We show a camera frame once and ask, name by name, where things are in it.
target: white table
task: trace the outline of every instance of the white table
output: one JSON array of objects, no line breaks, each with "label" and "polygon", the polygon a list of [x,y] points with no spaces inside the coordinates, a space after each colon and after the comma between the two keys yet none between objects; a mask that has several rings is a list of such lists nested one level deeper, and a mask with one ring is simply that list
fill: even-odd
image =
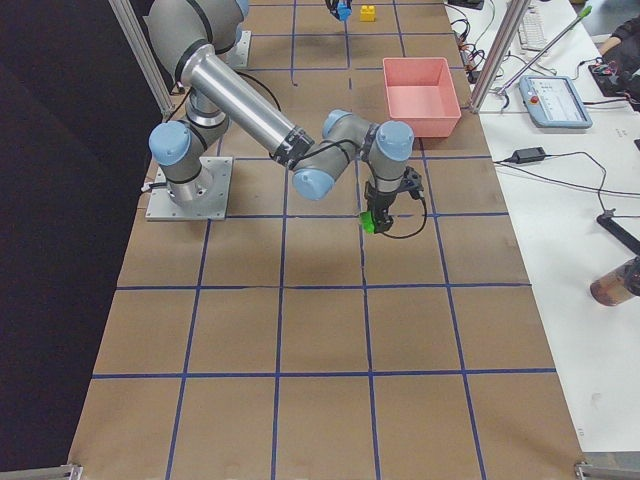
[{"label": "white table", "polygon": [[[506,10],[504,0],[494,1],[496,20],[479,45],[486,50]],[[549,40],[575,16],[567,0],[533,2],[543,15]],[[460,18],[448,11],[451,20]],[[473,41],[488,24],[491,5],[487,2],[481,12],[464,11],[472,24]],[[542,64],[573,77],[579,61],[597,55],[584,28],[577,25]],[[515,60],[505,64],[504,78],[521,66]],[[574,83],[583,100],[603,100],[586,65]],[[517,82],[504,112],[500,113],[502,100],[493,95],[481,108],[495,161],[527,147],[543,147],[552,154],[584,150],[607,168],[605,188],[640,192],[640,151],[633,143],[640,138],[640,114],[624,104],[612,110],[594,108],[589,110],[592,128],[582,133],[551,132],[533,125],[515,89]],[[524,168],[596,187],[602,178],[600,169],[583,155]],[[640,451],[640,299],[605,307],[589,293],[593,280],[633,253],[596,223],[602,209],[595,193],[552,185],[504,167],[497,171],[582,450]],[[640,215],[640,198],[607,195],[603,201],[619,215]],[[640,238],[640,219],[618,223]]]}]

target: yellow block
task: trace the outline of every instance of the yellow block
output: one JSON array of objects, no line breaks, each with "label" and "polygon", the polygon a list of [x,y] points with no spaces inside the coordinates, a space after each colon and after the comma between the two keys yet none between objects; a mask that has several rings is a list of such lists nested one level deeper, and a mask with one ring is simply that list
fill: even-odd
[{"label": "yellow block", "polygon": [[360,7],[360,21],[361,22],[375,22],[376,21],[376,7],[375,5],[363,5]]}]

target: pink box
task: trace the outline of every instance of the pink box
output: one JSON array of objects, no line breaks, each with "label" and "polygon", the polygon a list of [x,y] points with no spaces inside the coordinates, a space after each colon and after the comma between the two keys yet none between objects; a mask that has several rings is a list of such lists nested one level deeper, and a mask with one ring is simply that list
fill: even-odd
[{"label": "pink box", "polygon": [[446,58],[384,58],[389,116],[407,123],[416,137],[448,137],[460,119]]}]

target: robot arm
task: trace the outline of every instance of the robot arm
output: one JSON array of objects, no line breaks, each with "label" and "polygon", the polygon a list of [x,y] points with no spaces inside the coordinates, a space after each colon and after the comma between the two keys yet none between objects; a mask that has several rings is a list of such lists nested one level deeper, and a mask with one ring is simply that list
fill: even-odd
[{"label": "robot arm", "polygon": [[238,24],[248,13],[242,0],[156,0],[147,25],[155,53],[174,79],[191,87],[186,115],[152,132],[149,144],[178,202],[197,199],[210,179],[199,156],[228,128],[229,118],[293,171],[293,185],[304,197],[320,200],[351,161],[360,157],[371,169],[365,198],[368,230],[387,231],[388,208],[403,191],[421,198],[420,176],[407,167],[413,132],[402,122],[382,125],[334,110],[323,140],[314,140],[276,110],[218,55],[235,44]]}]

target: white keyboard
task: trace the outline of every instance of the white keyboard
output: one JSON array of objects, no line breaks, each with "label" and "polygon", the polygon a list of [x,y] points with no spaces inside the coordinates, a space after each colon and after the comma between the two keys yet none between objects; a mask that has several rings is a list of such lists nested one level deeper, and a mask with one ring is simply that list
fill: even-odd
[{"label": "white keyboard", "polygon": [[518,26],[518,40],[523,51],[539,52],[547,45],[542,18],[535,5],[529,5]]}]

